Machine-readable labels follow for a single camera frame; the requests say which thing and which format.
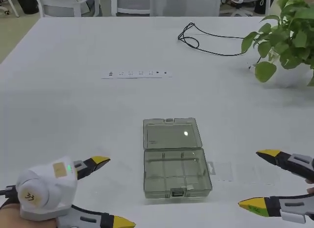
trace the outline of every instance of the printed number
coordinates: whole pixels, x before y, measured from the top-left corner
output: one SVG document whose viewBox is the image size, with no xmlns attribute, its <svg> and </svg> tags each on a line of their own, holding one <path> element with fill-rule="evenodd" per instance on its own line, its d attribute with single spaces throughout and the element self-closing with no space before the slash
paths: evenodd
<svg viewBox="0 0 314 228">
<path fill-rule="evenodd" d="M 250 209 L 251 211 L 256 212 L 256 213 L 261 213 L 261 210 L 260 210 L 259 208 L 257 208 L 257 207 L 249 206 L 249 209 Z"/>
<path fill-rule="evenodd" d="M 24 198 L 27 199 L 27 201 L 33 201 L 35 199 L 35 196 L 33 196 L 31 193 L 27 193 Z"/>
</svg>

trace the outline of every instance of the hand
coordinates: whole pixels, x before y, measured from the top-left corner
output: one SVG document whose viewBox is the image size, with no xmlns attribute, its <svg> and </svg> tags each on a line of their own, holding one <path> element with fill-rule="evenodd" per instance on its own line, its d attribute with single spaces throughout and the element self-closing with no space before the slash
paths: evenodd
<svg viewBox="0 0 314 228">
<path fill-rule="evenodd" d="M 28 221 L 20 217 L 20 205 L 8 204 L 0 210 L 1 228 L 56 228 L 55 220 Z"/>
<path fill-rule="evenodd" d="M 308 184 L 314 184 L 313 181 L 309 181 L 309 180 L 307 180 L 307 179 L 306 179 L 305 181 L 306 181 L 306 183 L 308 183 Z M 307 189 L 307 191 L 308 191 L 309 194 L 314 194 L 314 187 Z"/>
</svg>

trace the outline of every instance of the black wire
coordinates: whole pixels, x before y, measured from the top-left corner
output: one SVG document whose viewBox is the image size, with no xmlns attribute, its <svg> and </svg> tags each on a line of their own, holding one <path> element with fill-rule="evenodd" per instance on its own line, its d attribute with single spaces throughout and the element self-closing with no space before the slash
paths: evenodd
<svg viewBox="0 0 314 228">
<path fill-rule="evenodd" d="M 242 53 L 238 53 L 238 54 L 220 54 L 220 53 L 215 53 L 215 52 L 212 52 L 212 51 L 207 51 L 207 50 L 204 50 L 204 49 L 201 49 L 199 48 L 200 47 L 200 42 L 196 39 L 196 38 L 193 38 L 193 37 L 189 37 L 189 36 L 185 36 L 185 32 L 187 32 L 189 29 L 195 27 L 198 31 L 206 34 L 206 35 L 210 35 L 210 36 L 214 36 L 214 37 L 219 37 L 219 38 L 236 38 L 236 39 L 243 39 L 241 37 L 233 37 L 233 36 L 222 36 L 222 35 L 216 35 L 216 34 L 212 34 L 212 33 L 207 33 L 203 30 L 201 30 L 200 28 L 198 28 L 195 23 L 192 23 L 190 22 L 184 29 L 183 31 L 178 35 L 178 40 L 187 44 L 190 48 L 193 48 L 193 49 L 196 49 L 196 50 L 199 50 L 199 51 L 203 51 L 203 52 L 206 52 L 206 53 L 210 53 L 210 54 L 213 54 L 213 55 L 221 55 L 221 56 L 236 56 L 236 55 L 242 55 L 244 54 L 245 52 L 242 52 Z M 191 39 L 191 40 L 194 40 L 196 43 L 197 43 L 197 46 L 194 46 L 192 44 L 190 44 L 189 42 L 186 41 L 186 39 Z"/>
</svg>

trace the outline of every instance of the power strip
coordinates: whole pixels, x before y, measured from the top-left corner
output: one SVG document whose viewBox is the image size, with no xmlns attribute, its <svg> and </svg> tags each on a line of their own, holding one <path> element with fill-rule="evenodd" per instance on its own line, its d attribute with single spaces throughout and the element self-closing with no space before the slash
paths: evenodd
<svg viewBox="0 0 314 228">
<path fill-rule="evenodd" d="M 109 72 L 102 79 L 115 79 L 115 78 L 164 78 L 172 77 L 168 71 L 128 71 L 128 72 Z"/>
</svg>

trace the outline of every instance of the clear plastic box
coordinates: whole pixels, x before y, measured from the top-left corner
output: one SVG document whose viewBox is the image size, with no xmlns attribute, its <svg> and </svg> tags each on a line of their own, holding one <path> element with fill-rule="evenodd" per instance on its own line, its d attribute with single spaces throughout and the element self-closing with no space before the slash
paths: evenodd
<svg viewBox="0 0 314 228">
<path fill-rule="evenodd" d="M 144 120 L 143 141 L 146 198 L 209 194 L 212 185 L 194 118 Z"/>
</svg>

